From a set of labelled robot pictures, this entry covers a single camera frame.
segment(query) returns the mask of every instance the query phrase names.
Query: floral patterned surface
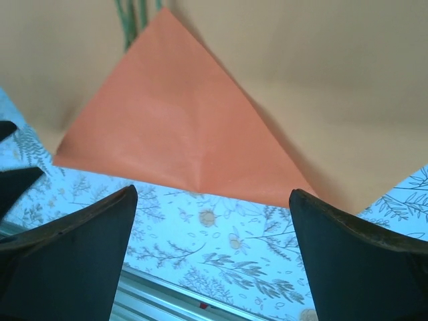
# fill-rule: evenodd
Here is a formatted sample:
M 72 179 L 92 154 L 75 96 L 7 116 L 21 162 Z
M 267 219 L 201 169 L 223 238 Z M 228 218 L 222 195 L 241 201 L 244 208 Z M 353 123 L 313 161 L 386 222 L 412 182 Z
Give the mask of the floral patterned surface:
M 40 167 L 45 176 L 6 220 L 37 227 L 129 184 L 138 207 L 125 264 L 267 320 L 317 320 L 287 209 L 61 169 L 0 89 L 0 119 L 20 128 L 0 144 L 1 169 Z M 428 240 L 428 166 L 360 216 Z

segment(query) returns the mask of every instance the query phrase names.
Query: paper triangle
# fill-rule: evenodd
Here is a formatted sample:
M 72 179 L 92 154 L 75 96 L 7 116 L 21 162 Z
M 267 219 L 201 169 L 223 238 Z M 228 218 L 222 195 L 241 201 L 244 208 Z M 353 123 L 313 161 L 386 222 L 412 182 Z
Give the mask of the paper triangle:
M 313 192 L 243 92 L 166 8 L 71 125 L 53 163 L 281 207 L 292 189 Z

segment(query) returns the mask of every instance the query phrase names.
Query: patterned fabric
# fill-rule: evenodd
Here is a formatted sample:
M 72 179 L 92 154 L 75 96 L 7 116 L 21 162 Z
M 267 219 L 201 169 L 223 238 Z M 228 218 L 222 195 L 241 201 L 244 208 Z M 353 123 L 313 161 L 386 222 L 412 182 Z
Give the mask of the patterned fabric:
M 31 229 L 135 184 L 126 265 L 268 320 L 317 320 L 287 209 L 57 168 L 1 90 L 0 119 L 20 128 L 0 144 L 2 170 L 35 165 L 46 173 L 8 222 Z M 427 194 L 428 166 L 360 216 L 428 241 Z

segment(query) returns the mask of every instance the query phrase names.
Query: orange paper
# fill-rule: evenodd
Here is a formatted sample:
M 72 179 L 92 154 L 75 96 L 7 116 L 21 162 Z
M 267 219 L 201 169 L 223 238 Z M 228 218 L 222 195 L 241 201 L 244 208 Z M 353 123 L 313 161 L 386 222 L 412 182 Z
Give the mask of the orange paper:
M 249 100 L 166 8 L 65 135 L 53 163 L 288 206 L 313 193 Z

